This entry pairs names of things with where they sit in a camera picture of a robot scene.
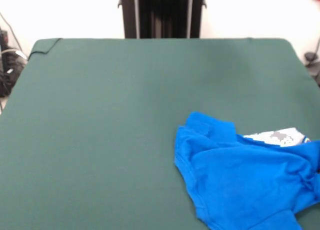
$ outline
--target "blue t-shirt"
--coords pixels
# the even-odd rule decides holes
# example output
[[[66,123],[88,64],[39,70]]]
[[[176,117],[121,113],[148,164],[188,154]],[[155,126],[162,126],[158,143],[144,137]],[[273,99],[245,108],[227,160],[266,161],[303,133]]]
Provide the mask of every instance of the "blue t-shirt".
[[[265,144],[199,112],[175,143],[197,217],[216,230],[300,230],[294,213],[320,201],[319,157],[319,141]]]

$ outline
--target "white wall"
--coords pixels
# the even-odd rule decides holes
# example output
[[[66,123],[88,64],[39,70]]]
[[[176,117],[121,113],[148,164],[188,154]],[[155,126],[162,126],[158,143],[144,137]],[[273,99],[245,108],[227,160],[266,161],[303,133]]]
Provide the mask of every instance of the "white wall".
[[[284,38],[303,59],[320,37],[315,0],[206,0],[202,38]]]
[[[285,38],[302,59],[320,37],[314,0],[206,0],[202,38]],[[7,0],[0,12],[28,54],[42,38],[124,38],[118,0]],[[0,26],[7,29],[0,20]],[[11,45],[16,46],[10,38]]]
[[[124,38],[118,1],[1,0],[0,12],[28,54],[36,40],[43,38]],[[1,19],[0,26],[7,29]]]

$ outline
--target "cable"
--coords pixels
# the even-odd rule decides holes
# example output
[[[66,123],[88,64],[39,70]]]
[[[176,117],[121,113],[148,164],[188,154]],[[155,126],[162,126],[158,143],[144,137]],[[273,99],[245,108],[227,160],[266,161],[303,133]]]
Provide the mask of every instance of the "cable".
[[[4,51],[1,51],[1,55],[5,54],[5,53],[8,53],[8,52],[14,52],[16,55],[24,58],[25,60],[28,59],[28,57],[20,50],[18,49],[6,49]]]
[[[8,23],[8,21],[6,21],[6,19],[5,19],[4,16],[1,14],[1,12],[0,12],[0,17],[1,17],[1,18],[3,19],[3,21],[8,25],[8,27],[9,27],[9,29],[10,29],[10,31],[11,31],[11,33],[12,33],[12,35],[13,35],[16,43],[17,43],[17,45],[18,45],[18,47],[19,47],[19,50],[22,51],[21,45],[20,45],[20,43],[19,43],[19,41],[18,41],[18,39],[17,39],[17,37],[16,37],[16,35],[15,35],[15,33],[14,33],[11,25]]]

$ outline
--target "green table surface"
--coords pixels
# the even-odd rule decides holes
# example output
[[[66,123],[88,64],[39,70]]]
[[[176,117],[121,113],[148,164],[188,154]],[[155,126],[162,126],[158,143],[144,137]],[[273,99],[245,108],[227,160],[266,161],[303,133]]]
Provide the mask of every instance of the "green table surface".
[[[320,138],[320,91],[284,40],[38,41],[0,117],[0,228],[206,229],[174,166],[191,111]],[[318,230],[320,206],[297,217]]]

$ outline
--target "black cable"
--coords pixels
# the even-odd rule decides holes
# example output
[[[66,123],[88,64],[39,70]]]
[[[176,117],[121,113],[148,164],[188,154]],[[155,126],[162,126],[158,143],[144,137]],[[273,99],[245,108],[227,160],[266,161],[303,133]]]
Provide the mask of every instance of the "black cable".
[[[316,57],[317,57],[317,52],[319,51],[319,47],[320,47],[320,38],[318,39],[318,43],[316,44],[316,49],[315,49],[315,52],[314,52],[314,56],[313,58],[309,61],[307,67],[309,67],[313,61],[315,61]]]
[[[10,31],[11,31],[11,33],[12,33],[12,35],[13,35],[16,43],[17,43],[17,45],[18,45],[18,47],[19,47],[19,50],[22,51],[21,45],[20,45],[20,43],[19,43],[19,41],[18,41],[18,39],[17,39],[17,37],[16,37],[16,35],[15,35],[15,33],[14,33],[11,25],[8,23],[8,21],[6,21],[6,19],[5,19],[4,16],[1,14],[1,12],[0,12],[0,17],[1,17],[1,18],[3,19],[3,21],[8,25],[8,27],[9,27],[9,29],[10,29]]]

